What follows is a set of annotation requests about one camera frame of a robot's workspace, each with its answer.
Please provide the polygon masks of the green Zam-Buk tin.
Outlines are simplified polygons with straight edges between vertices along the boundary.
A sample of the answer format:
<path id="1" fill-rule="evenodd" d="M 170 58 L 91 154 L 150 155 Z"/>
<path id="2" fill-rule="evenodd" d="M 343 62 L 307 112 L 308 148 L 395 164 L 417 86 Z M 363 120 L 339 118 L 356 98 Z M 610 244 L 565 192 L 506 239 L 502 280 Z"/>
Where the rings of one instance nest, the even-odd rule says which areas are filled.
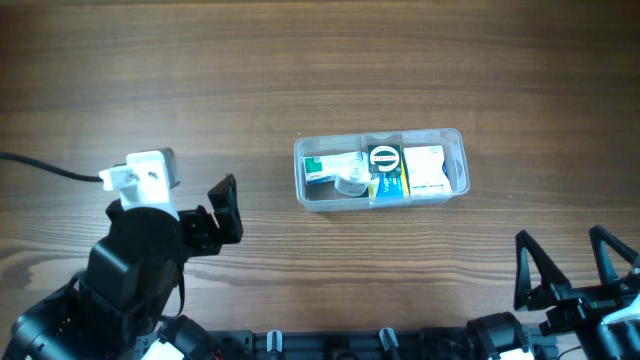
<path id="1" fill-rule="evenodd" d="M 369 172 L 397 177 L 401 174 L 402 152 L 397 144 L 368 146 Z"/>

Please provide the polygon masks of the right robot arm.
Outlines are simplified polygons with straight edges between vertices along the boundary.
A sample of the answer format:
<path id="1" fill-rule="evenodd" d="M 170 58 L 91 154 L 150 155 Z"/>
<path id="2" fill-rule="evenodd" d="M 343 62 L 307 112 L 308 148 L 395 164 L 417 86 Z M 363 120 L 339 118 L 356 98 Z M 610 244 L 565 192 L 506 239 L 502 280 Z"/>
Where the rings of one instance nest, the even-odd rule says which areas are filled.
<path id="1" fill-rule="evenodd" d="M 573 286 L 526 231 L 515 237 L 513 307 L 545 311 L 537 328 L 522 325 L 509 312 L 468 321 L 463 328 L 426 328 L 420 355 L 425 359 L 552 359 L 542 338 L 573 333 L 589 359 L 639 356 L 639 254 L 605 228 L 589 231 L 600 283 Z"/>

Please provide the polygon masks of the white Calamol lotion bottle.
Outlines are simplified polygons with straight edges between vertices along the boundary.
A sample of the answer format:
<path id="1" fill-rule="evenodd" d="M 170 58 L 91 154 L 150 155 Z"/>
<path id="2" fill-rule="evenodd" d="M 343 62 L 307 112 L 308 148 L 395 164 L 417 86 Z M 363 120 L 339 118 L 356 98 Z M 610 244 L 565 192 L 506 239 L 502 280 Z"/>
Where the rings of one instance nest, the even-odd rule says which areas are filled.
<path id="1" fill-rule="evenodd" d="M 369 187 L 371 175 L 366 162 L 362 159 L 351 160 L 344 165 L 335 179 L 335 189 L 346 196 L 362 196 Z"/>

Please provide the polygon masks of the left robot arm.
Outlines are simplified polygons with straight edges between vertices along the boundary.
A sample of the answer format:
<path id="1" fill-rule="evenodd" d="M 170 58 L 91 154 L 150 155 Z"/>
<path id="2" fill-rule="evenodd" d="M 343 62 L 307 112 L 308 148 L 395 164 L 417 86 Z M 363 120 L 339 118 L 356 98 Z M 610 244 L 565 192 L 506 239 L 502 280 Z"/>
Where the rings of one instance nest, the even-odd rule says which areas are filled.
<path id="1" fill-rule="evenodd" d="M 108 209 L 111 226 L 85 270 L 23 313 L 11 328 L 6 359 L 116 359 L 164 320 L 184 265 L 214 256 L 243 233 L 228 199 L 172 216 L 150 207 Z"/>

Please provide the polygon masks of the white green Panadol box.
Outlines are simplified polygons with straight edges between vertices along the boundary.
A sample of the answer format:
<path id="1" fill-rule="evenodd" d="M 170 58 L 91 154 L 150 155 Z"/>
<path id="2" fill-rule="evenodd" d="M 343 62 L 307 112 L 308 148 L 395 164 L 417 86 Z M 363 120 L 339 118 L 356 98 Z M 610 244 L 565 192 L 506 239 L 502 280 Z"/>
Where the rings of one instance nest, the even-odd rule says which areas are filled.
<path id="1" fill-rule="evenodd" d="M 364 154 L 361 151 L 304 157 L 302 165 L 305 182 L 307 185 L 313 185 L 334 181 L 344 166 L 353 160 L 363 158 Z"/>

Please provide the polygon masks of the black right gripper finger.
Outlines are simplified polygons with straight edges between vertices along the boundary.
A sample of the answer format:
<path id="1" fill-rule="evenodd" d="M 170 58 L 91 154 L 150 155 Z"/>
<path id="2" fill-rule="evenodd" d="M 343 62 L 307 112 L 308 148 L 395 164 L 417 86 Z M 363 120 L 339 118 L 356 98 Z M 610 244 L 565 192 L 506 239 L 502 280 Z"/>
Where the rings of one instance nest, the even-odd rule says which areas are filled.
<path id="1" fill-rule="evenodd" d="M 602 286 L 625 284 L 626 286 L 639 287 L 639 253 L 619 240 L 601 225 L 595 225 L 589 230 L 591 246 L 596 261 L 599 280 Z M 626 263 L 630 265 L 628 273 L 620 277 L 609 257 L 611 249 Z"/>
<path id="2" fill-rule="evenodd" d="M 513 307 L 516 311 L 536 311 L 555 306 L 571 283 L 539 243 L 525 230 L 515 236 L 516 281 Z M 531 283 L 529 260 L 540 276 L 540 284 Z"/>

